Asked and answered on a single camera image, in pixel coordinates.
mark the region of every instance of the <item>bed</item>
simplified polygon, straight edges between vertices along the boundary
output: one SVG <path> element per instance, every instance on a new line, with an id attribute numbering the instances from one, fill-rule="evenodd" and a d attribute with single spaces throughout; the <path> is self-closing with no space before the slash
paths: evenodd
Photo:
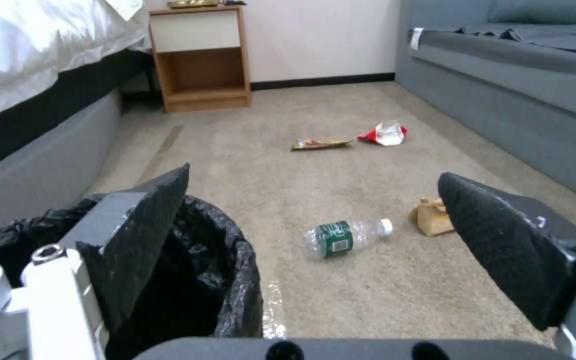
<path id="1" fill-rule="evenodd" d="M 147 21 L 140 0 L 0 1 L 0 226 L 68 205 L 97 177 L 117 88 L 152 66 Z"/>

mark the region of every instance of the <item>tag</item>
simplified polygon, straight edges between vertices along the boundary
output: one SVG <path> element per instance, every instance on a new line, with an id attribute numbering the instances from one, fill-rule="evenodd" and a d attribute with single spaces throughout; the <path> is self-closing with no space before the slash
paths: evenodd
<path id="1" fill-rule="evenodd" d="M 347 253 L 353 248 L 353 233 L 347 221 L 317 226 L 317 237 L 326 248 L 324 253 L 326 258 L 334 254 Z"/>
<path id="2" fill-rule="evenodd" d="M 421 34 L 424 32 L 423 27 L 415 27 L 412 33 L 412 39 L 410 39 L 410 48 L 412 50 L 419 50 L 419 40 L 421 39 Z"/>

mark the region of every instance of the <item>candy wrapper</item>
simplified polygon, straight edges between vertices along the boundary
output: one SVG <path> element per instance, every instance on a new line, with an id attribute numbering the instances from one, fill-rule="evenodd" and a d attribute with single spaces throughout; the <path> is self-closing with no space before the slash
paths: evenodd
<path id="1" fill-rule="evenodd" d="M 345 148 L 352 142 L 352 140 L 319 141 L 315 139 L 298 139 L 292 144 L 292 151 Z"/>
<path id="2" fill-rule="evenodd" d="M 396 121 L 384 121 L 365 135 L 357 136 L 357 139 L 372 142 L 382 146 L 400 145 L 406 139 L 408 129 Z"/>

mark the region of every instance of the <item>couch cushion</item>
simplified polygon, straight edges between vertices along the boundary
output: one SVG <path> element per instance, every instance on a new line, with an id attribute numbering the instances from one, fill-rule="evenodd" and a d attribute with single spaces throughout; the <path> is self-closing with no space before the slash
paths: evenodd
<path id="1" fill-rule="evenodd" d="M 491 23 L 576 24 L 576 0 L 496 0 Z"/>
<path id="2" fill-rule="evenodd" d="M 576 52 L 504 39 L 425 31 L 412 57 L 576 113 Z"/>
<path id="3" fill-rule="evenodd" d="M 457 32 L 576 51 L 576 25 L 530 23 L 482 23 L 462 26 Z"/>

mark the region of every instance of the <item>wooden nightstand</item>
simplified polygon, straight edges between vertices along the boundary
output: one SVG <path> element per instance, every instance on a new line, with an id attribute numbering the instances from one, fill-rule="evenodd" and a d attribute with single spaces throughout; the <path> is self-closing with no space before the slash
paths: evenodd
<path id="1" fill-rule="evenodd" d="M 167 112 L 250 106 L 241 6 L 151 11 L 150 37 Z"/>

